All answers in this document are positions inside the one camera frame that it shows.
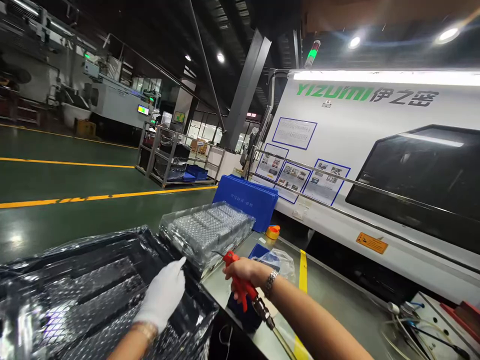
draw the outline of yellow container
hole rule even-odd
[[[277,240],[280,235],[280,226],[269,226],[265,233],[270,239]]]

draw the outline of monitor screen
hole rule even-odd
[[[149,114],[149,108],[145,107],[145,106],[142,106],[142,105],[138,105],[138,112],[142,113],[143,115],[148,115]]]
[[[480,254],[480,131],[428,125],[377,140],[346,202]]]

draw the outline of blue plastic crate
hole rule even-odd
[[[223,175],[213,203],[226,201],[255,218],[253,230],[264,233],[270,226],[272,214],[279,199],[277,189],[258,186],[232,175]]]
[[[198,165],[187,165],[186,172],[193,175],[196,180],[206,180],[209,176],[209,171]]]
[[[186,172],[183,174],[183,181],[193,183],[195,181],[195,176]]]

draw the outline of green floor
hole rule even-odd
[[[137,150],[0,126],[0,158],[134,165]],[[162,190],[136,169],[0,161],[0,203]],[[215,189],[0,209],[0,264],[211,203]]]

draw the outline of bracelet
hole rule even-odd
[[[131,330],[141,332],[146,336],[148,343],[151,343],[158,333],[158,329],[155,325],[148,321],[137,321],[131,326]]]
[[[274,285],[274,281],[277,278],[278,274],[279,273],[277,271],[272,270],[272,272],[268,276],[268,279],[266,280],[263,293],[268,300],[270,300],[270,296],[272,296],[272,286]]]

